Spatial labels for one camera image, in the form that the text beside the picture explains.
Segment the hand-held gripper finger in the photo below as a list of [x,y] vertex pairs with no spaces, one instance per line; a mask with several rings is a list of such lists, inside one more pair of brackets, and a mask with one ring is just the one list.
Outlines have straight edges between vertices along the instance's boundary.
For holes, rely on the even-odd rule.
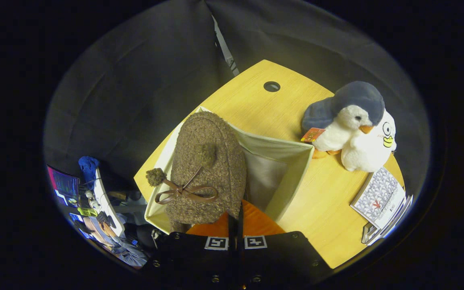
[[309,290],[333,270],[300,231],[285,231],[248,201],[239,222],[238,273],[246,290]]
[[173,231],[151,259],[157,290],[232,290],[237,286],[237,220]]

